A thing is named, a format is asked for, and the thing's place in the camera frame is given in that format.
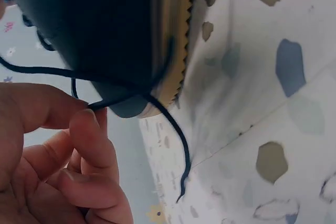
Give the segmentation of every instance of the shoe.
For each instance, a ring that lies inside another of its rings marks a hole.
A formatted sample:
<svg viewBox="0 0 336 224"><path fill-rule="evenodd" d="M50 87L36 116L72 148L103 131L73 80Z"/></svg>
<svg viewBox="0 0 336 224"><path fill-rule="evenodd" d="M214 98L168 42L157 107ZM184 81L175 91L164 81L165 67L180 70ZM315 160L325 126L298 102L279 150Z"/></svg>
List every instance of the shoe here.
<svg viewBox="0 0 336 224"><path fill-rule="evenodd" d="M192 0L15 1L25 23L38 28L40 40L47 40L49 49L57 50L68 68L121 79L137 89L148 87L162 69L173 37L169 72L151 94L165 107L178 94L184 78ZM116 84L93 85L103 100L118 100L134 92ZM141 95L110 108L122 118L158 114Z"/></svg>

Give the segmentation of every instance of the white floor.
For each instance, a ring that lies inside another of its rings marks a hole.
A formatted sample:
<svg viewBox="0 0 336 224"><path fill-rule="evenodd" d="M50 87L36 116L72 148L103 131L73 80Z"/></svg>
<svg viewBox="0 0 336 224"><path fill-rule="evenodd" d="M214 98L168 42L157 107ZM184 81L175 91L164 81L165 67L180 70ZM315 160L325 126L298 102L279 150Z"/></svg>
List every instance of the white floor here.
<svg viewBox="0 0 336 224"><path fill-rule="evenodd" d="M180 139L161 115L140 122L168 223L336 223L335 17L336 0L195 0L171 107L193 162L178 204Z"/></svg>

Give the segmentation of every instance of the tan rubber sole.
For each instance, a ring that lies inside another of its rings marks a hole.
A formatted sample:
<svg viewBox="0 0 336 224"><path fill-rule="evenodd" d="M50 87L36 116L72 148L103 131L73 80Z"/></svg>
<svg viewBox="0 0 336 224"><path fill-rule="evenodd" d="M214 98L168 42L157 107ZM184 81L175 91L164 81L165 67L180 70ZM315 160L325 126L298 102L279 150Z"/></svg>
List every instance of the tan rubber sole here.
<svg viewBox="0 0 336 224"><path fill-rule="evenodd" d="M162 31L163 31L163 50L166 52L167 40L171 36L176 38L174 61L170 66L170 71L161 82L160 86L153 92L153 95L168 108L178 94L181 83L184 79L185 59L188 43L186 33L189 30L188 19L191 13L188 9L192 6L190 0L163 0L162 10ZM140 115L141 118L158 115L160 112L149 105Z"/></svg>

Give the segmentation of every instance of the black shoelace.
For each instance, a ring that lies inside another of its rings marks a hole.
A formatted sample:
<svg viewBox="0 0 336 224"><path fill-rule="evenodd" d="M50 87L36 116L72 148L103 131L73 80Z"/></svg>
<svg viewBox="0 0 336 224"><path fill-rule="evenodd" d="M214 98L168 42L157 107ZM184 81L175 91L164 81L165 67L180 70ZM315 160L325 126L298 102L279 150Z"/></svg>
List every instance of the black shoelace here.
<svg viewBox="0 0 336 224"><path fill-rule="evenodd" d="M49 51L54 51L53 47L49 44L47 44L43 37L40 35L38 32L38 38L41 41L41 44L43 47ZM177 134L179 135L183 148L184 148L184 155L185 155L185 170L182 174L181 177L181 193L180 196L178 197L176 203L181 199L183 195L185 195L185 183L186 179L190 173L191 170L191 160L190 160L190 154L189 154L189 149L188 149L188 143L187 140L178 125L178 123L174 120L174 118L170 115L169 111L158 101L154 96L151 95L151 91L153 88L155 88L160 81L164 78L166 73L168 72L169 65L173 60L173 55L174 55L174 44L175 44L175 39L171 38L169 40L169 44L167 47L167 53L166 53L166 58L165 62L163 64L163 67L161 70L154 76L152 82L146 86L146 87L137 87L136 84L122 80L118 77L106 77L104 75L99 75L99 74L91 74L88 72L78 72L78 71L73 71L73 70L68 70L68 69L59 69L59 68L53 68L53 67L23 67L23 66L16 66L13 65L9 62L7 62L1 55L0 55L0 64L2 64L5 68L17 72L17 73L26 73L26 74L51 74L55 76L63 76L63 77L68 77L71 78L71 91L72 91L72 96L78 99L77 95L77 89L76 89L76 79L79 80L86 80L86 81L91 81L91 82L103 82L103 83L109 83L114 86L120 86L128 89L130 91L129 94L124 95L123 97L120 97L115 100L102 100L99 102L92 103L88 105L88 108L96 111L105 107L109 107L111 105L123 102L127 99L132 98L135 95L140 95L144 99L146 99L149 103L151 103L154 107L156 107L170 122L170 124L174 127L176 130Z"/></svg>

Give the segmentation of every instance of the hand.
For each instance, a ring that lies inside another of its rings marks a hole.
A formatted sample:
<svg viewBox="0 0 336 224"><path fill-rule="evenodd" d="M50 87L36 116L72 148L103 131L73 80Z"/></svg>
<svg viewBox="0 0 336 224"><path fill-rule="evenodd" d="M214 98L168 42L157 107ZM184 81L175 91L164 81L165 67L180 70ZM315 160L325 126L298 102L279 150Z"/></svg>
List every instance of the hand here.
<svg viewBox="0 0 336 224"><path fill-rule="evenodd" d="M106 110L86 106L51 86L0 83L0 223L133 223ZM23 149L39 127L69 129Z"/></svg>

